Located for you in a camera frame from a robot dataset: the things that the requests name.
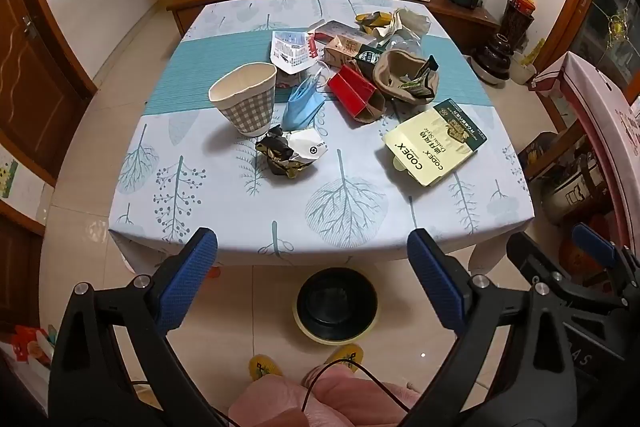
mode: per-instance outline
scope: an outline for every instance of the decorative ornament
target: decorative ornament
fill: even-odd
[[[609,39],[607,39],[607,49],[609,50],[616,42],[626,40],[628,31],[626,8],[611,17],[607,17],[607,19],[609,19]]]

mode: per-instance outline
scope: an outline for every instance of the crumpled foil wrapper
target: crumpled foil wrapper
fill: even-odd
[[[267,156],[267,165],[274,174],[295,178],[327,151],[327,145],[313,127],[284,132],[272,127],[258,143],[258,152]]]

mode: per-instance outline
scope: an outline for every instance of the blue gripper pad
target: blue gripper pad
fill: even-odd
[[[424,229],[409,234],[406,251],[442,326],[462,334],[472,298],[466,270],[457,259],[442,253]]]
[[[164,289],[158,298],[156,327],[159,333],[165,335],[167,331],[180,327],[202,281],[216,261],[217,252],[216,234],[208,229],[198,229],[175,258],[167,259],[159,267],[158,272],[169,261],[181,262],[173,278],[164,282]],[[161,277],[162,274],[158,272],[156,275]]]
[[[616,248],[600,234],[591,230],[584,223],[575,225],[571,232],[574,245],[605,268],[613,268],[616,264]]]

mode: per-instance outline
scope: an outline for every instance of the metal screw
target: metal screw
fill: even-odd
[[[148,275],[138,275],[135,279],[133,279],[133,286],[136,288],[146,288],[149,286],[151,282],[151,277]]]
[[[489,280],[488,277],[484,276],[484,275],[474,275],[473,279],[471,279],[473,284],[475,284],[476,286],[478,286],[479,288],[486,288],[487,286],[489,286],[491,284],[491,281]]]
[[[549,286],[543,282],[539,282],[536,284],[536,292],[540,295],[547,295],[549,293]]]
[[[74,288],[74,293],[76,293],[76,295],[84,295],[88,290],[89,285],[86,282],[79,282]]]

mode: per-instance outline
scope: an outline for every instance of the tile floor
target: tile floor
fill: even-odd
[[[59,327],[77,282],[88,281],[99,289],[126,285],[131,278],[107,231],[111,198],[144,103],[178,41],[171,14],[158,12],[114,65],[76,132],[47,218],[40,264],[43,325]],[[510,83],[504,89],[486,89],[516,150],[554,129],[537,96],[525,87]],[[558,230],[540,217],[528,232],[546,248],[558,243]],[[466,248],[455,256],[466,266],[470,254]],[[182,326],[168,338],[213,405],[228,407],[247,386],[246,364],[254,353],[271,355],[287,376],[299,380],[331,352],[303,335],[291,314],[300,285],[319,268],[224,267],[218,279],[204,282]],[[364,363],[382,380],[423,390],[444,361],[453,334],[440,326],[408,261],[358,268],[380,296],[379,321],[361,341]],[[506,259],[489,277],[500,286],[528,288]],[[495,335],[468,405],[484,399],[506,329]],[[131,378],[143,379],[126,331],[118,328],[117,336]]]

